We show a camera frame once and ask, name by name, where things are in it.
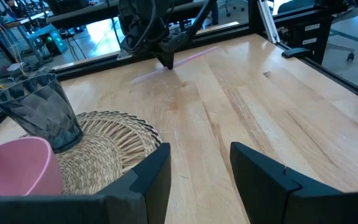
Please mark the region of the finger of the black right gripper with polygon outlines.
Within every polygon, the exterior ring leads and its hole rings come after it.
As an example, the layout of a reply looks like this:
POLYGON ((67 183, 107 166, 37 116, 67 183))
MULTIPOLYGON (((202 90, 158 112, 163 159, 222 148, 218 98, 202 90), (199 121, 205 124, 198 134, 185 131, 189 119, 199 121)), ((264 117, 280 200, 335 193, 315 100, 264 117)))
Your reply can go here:
POLYGON ((173 69, 173 63, 174 63, 174 54, 175 51, 171 50, 168 52, 165 52, 163 50, 153 50, 152 54, 158 59, 158 61, 167 69, 172 70, 173 69))

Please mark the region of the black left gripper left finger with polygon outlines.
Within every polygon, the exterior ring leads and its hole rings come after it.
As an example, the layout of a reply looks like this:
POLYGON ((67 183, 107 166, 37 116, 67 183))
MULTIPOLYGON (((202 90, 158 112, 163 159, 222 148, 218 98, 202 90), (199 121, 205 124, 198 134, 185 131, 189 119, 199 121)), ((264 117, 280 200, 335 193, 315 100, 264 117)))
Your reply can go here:
POLYGON ((172 183, 170 144, 104 188, 108 223, 164 224, 172 183))

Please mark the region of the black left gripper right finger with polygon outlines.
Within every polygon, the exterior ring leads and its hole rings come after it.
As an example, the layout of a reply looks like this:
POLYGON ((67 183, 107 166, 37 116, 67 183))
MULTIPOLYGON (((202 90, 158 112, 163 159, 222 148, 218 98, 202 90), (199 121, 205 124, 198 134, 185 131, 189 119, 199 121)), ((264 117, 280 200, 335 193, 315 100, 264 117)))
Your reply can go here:
POLYGON ((251 223, 321 223, 322 198, 337 190, 242 144, 232 142, 236 187, 251 223))

